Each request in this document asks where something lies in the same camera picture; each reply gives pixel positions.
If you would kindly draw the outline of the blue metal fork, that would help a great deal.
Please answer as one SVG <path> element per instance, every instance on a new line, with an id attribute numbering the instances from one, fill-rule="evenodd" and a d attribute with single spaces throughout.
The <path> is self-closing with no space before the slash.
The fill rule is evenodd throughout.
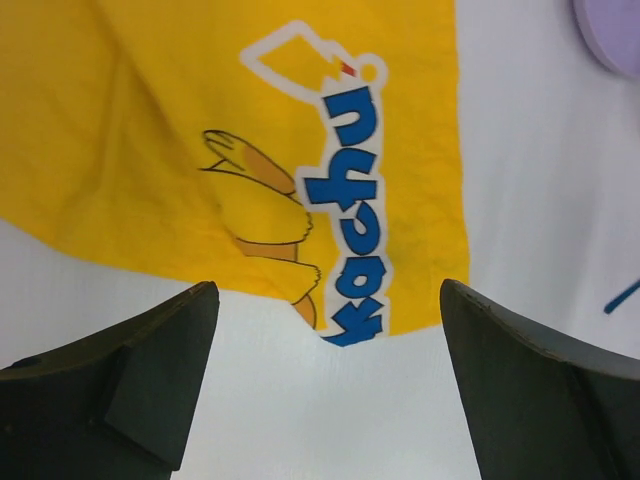
<path id="1" fill-rule="evenodd" d="M 631 295 L 633 295 L 640 288 L 640 280 L 637 279 L 634 283 L 630 284 L 626 289 L 621 291 L 616 297 L 611 299 L 603 308 L 605 314 L 610 315 L 615 309 L 617 309 L 623 302 L 625 302 Z"/>

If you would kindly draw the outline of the yellow Pikachu placemat cloth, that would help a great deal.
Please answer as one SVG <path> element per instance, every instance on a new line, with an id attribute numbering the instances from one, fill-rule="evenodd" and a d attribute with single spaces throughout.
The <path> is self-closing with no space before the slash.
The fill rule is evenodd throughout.
<path id="1" fill-rule="evenodd" d="M 1 217 L 349 346 L 465 280 L 451 1 L 5 1 Z"/>

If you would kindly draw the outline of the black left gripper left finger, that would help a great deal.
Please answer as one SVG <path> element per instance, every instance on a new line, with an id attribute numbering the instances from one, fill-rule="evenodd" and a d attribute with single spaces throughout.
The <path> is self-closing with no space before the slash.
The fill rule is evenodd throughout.
<path id="1" fill-rule="evenodd" d="M 214 338 L 201 282 L 1 371 L 4 479 L 168 479 L 181 467 Z"/>

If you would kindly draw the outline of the lilac plastic plate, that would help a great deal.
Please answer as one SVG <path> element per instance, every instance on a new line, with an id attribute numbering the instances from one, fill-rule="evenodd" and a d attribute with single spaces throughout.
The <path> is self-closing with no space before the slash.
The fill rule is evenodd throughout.
<path id="1" fill-rule="evenodd" d="M 607 70 L 639 79 L 639 0 L 574 0 L 578 29 Z"/>

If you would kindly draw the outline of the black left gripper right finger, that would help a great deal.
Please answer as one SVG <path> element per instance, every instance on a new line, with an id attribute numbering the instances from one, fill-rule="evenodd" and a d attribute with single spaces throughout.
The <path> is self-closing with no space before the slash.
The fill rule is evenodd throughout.
<path id="1" fill-rule="evenodd" d="M 451 279 L 441 285 L 440 310 L 482 478 L 638 478 L 637 359 Z"/>

